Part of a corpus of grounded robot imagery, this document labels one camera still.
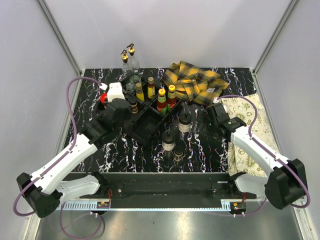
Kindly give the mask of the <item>red lid jar front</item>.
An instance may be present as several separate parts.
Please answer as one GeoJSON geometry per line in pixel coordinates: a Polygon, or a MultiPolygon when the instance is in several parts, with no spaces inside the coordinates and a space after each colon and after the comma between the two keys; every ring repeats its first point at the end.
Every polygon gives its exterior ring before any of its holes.
{"type": "Polygon", "coordinates": [[[106,92],[104,92],[101,96],[100,96],[100,102],[102,104],[106,104],[108,102],[108,94],[106,92]]]}

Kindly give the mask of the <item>yellow label bottle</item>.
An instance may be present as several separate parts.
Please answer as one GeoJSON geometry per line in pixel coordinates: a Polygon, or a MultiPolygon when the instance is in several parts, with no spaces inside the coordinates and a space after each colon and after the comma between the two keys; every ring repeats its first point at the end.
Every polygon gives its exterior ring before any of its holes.
{"type": "Polygon", "coordinates": [[[149,77],[148,78],[148,85],[147,85],[147,97],[149,99],[153,99],[156,95],[155,92],[155,83],[154,83],[154,78],[149,77]]]}
{"type": "Polygon", "coordinates": [[[140,82],[136,83],[136,89],[135,89],[135,92],[136,92],[136,97],[144,102],[145,101],[145,97],[144,97],[144,92],[143,92],[143,89],[142,89],[142,84],[140,82]]]}

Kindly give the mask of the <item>black compartment organizer tray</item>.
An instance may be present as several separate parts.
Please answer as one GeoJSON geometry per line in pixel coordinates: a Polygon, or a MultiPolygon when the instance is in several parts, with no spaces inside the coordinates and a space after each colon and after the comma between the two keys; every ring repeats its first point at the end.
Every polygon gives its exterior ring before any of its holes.
{"type": "Polygon", "coordinates": [[[127,101],[137,101],[138,112],[131,114],[131,124],[126,134],[138,143],[148,146],[151,144],[158,130],[162,129],[163,125],[180,111],[182,101],[178,99],[173,109],[163,114],[157,110],[158,93],[159,89],[163,88],[168,91],[168,88],[162,84],[160,80],[154,80],[155,97],[149,99],[147,94],[148,79],[143,76],[141,77],[145,101],[138,99],[134,91],[128,91],[126,89],[127,84],[130,82],[128,77],[122,78],[119,82],[122,85],[122,92],[124,93],[125,99],[127,101]]]}

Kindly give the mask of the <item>small glass jar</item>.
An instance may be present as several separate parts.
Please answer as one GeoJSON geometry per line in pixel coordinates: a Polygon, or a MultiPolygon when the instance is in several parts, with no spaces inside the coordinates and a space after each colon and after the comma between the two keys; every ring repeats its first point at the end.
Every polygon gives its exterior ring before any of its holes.
{"type": "Polygon", "coordinates": [[[180,145],[176,146],[173,151],[173,159],[176,162],[179,162],[183,159],[184,156],[184,148],[180,145]]]}

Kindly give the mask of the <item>red sauce bottle front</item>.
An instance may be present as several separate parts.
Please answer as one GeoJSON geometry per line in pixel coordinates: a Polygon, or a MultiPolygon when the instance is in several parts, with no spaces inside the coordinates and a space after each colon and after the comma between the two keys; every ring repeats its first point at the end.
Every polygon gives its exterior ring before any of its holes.
{"type": "Polygon", "coordinates": [[[166,90],[164,88],[159,89],[157,98],[157,110],[161,114],[165,115],[167,113],[167,99],[166,90]]]}

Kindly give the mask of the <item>red sauce bottle yellow cap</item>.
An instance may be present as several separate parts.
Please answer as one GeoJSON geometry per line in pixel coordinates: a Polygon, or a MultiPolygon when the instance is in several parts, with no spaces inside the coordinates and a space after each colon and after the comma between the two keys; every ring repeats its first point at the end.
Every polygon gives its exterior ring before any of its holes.
{"type": "Polygon", "coordinates": [[[177,103],[177,98],[176,98],[176,87],[171,84],[168,87],[168,94],[167,94],[167,110],[169,112],[172,111],[173,107],[177,103]]]}

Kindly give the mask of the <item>clear oil bottle gold spout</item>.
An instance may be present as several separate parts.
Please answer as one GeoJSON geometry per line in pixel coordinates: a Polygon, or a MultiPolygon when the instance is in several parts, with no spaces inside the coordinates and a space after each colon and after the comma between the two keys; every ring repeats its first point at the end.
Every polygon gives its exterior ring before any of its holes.
{"type": "Polygon", "coordinates": [[[135,56],[135,49],[134,49],[134,44],[131,43],[127,46],[128,48],[128,53],[129,53],[129,70],[131,72],[131,77],[133,82],[140,83],[141,82],[141,72],[140,72],[140,62],[135,56]]]}

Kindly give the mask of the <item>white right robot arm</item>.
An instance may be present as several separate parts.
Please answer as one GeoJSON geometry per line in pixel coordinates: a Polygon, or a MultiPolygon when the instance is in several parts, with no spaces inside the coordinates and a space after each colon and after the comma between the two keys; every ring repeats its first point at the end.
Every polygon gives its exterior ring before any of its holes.
{"type": "Polygon", "coordinates": [[[304,164],[299,159],[289,160],[257,136],[239,117],[229,117],[222,103],[215,103],[199,112],[197,122],[206,136],[219,136],[242,149],[262,168],[265,176],[244,171],[232,176],[227,185],[228,195],[239,198],[251,193],[266,198],[276,209],[293,205],[302,197],[309,197],[304,164]]]}

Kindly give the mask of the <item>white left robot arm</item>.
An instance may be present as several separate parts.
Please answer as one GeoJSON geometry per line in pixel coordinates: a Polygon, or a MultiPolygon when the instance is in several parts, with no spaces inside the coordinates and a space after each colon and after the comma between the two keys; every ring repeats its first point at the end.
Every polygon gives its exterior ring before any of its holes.
{"type": "Polygon", "coordinates": [[[20,193],[32,208],[32,213],[45,218],[58,206],[82,196],[103,198],[108,194],[109,182],[98,172],[85,174],[74,180],[65,177],[87,157],[93,155],[110,138],[131,127],[129,102],[115,98],[98,116],[87,122],[73,141],[50,162],[31,174],[21,173],[16,182],[20,193]]]}

